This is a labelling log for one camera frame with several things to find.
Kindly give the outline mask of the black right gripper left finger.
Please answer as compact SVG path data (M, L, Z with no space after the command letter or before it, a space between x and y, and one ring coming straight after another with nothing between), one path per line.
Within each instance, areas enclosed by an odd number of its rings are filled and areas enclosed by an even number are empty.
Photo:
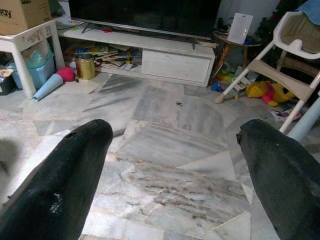
M1 239L79 239L112 140L103 119L67 134L4 203Z

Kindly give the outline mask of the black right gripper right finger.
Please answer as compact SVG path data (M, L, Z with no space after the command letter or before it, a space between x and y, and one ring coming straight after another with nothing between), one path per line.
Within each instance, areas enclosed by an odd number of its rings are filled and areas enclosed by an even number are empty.
M269 123L240 126L237 143L256 195L281 240L320 238L320 164Z

